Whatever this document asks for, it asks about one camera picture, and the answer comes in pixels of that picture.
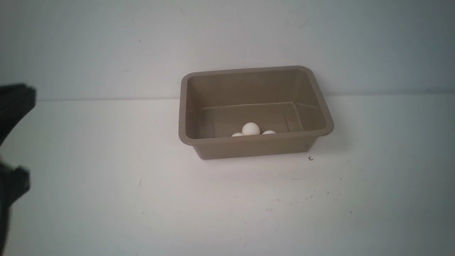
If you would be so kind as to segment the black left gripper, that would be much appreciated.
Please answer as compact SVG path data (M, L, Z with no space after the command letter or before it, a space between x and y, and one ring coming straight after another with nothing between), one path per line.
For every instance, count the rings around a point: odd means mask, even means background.
M0 251L5 254L9 241L10 224L12 222L13 205L23 197L31 187L30 170L12 156L12 149L21 152L18 146L13 146L10 138L16 133L15 128L24 117L36 106L36 88L26 83L10 83L1 85L0 100L0 133L1 133L1 224Z

